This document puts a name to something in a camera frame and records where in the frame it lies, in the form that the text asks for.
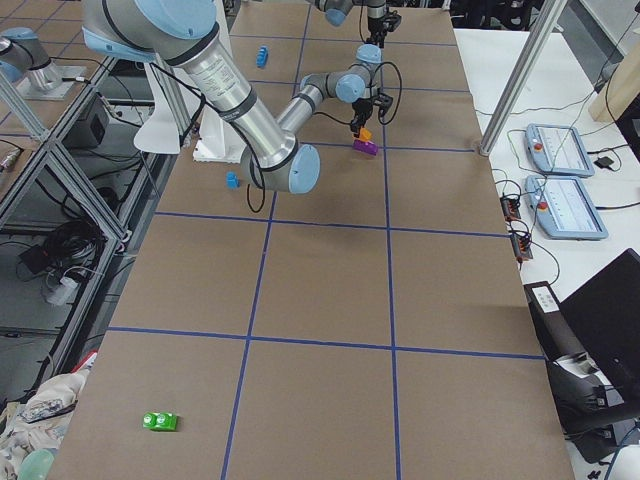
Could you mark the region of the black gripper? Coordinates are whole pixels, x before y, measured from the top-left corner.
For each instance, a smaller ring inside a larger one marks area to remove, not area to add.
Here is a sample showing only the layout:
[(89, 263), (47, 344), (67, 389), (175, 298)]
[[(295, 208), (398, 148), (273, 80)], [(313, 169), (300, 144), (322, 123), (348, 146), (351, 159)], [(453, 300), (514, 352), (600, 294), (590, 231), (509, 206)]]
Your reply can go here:
[(350, 130), (353, 135), (359, 135), (360, 129), (367, 129), (369, 120), (373, 114), (375, 101), (371, 98), (360, 98), (352, 103), (354, 119), (350, 122)]

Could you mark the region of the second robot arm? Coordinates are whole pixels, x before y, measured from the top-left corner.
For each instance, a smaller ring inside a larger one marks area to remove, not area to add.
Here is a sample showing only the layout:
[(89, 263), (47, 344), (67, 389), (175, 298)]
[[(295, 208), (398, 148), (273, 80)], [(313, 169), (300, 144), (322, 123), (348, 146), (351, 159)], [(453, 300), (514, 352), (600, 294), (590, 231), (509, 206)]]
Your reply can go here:
[(63, 100), (85, 66), (58, 65), (27, 27), (1, 32), (1, 72), (28, 100)]

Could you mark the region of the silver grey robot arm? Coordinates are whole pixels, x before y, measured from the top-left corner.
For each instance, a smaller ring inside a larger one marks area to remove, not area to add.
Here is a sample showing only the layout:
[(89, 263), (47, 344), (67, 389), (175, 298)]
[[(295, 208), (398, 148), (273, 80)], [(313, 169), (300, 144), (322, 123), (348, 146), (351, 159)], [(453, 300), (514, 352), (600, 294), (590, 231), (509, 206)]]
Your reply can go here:
[(382, 51), (361, 45), (344, 71), (311, 74), (279, 117), (273, 117), (220, 40), (211, 1), (86, 1), (86, 45), (115, 58), (150, 63), (161, 58), (183, 70), (200, 96), (243, 139), (247, 182), (271, 191), (304, 194), (320, 175), (320, 156), (296, 134), (329, 98), (352, 105), (349, 127), (359, 134), (372, 111), (386, 114), (393, 103), (380, 86)]

